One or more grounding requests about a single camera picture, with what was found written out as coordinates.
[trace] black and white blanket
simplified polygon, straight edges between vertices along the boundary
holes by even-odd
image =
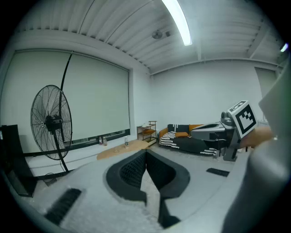
[[[176,132],[171,131],[160,138],[160,144],[183,151],[204,155],[216,155],[217,149],[209,147],[203,140],[192,137],[176,137]]]

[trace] fluorescent light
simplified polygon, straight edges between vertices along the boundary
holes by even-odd
[[[284,52],[288,48],[288,44],[286,43],[283,48],[281,48],[281,52]]]
[[[185,46],[192,45],[191,35],[183,11],[177,0],[162,0],[172,15]]]

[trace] orange cushion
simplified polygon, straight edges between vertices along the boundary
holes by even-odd
[[[196,127],[198,127],[198,126],[202,126],[203,124],[201,124],[201,125],[189,125],[189,132],[192,130],[192,129],[194,129],[194,128],[196,128]]]
[[[155,130],[153,130],[153,129],[145,129],[144,130],[144,133],[154,133],[155,132]]]
[[[179,132],[179,133],[175,133],[176,137],[189,137],[189,134],[186,132]]]

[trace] pillow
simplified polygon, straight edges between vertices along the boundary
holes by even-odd
[[[153,130],[153,129],[145,129],[144,130],[144,134],[145,133],[154,133],[155,132],[155,130]]]
[[[176,125],[176,124],[173,125],[173,124],[170,124],[170,125],[168,125],[168,132],[171,132],[171,131],[189,133],[189,125]]]
[[[189,137],[189,134],[186,132],[178,132],[178,133],[175,133],[175,136],[176,137]]]
[[[198,126],[203,126],[203,124],[202,125],[189,125],[189,131],[191,131],[192,129],[194,129]]]

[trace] sofa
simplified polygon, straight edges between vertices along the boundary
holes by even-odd
[[[219,145],[216,142],[192,138],[190,132],[200,125],[169,124],[159,132],[159,145],[199,155],[213,156],[217,154]]]

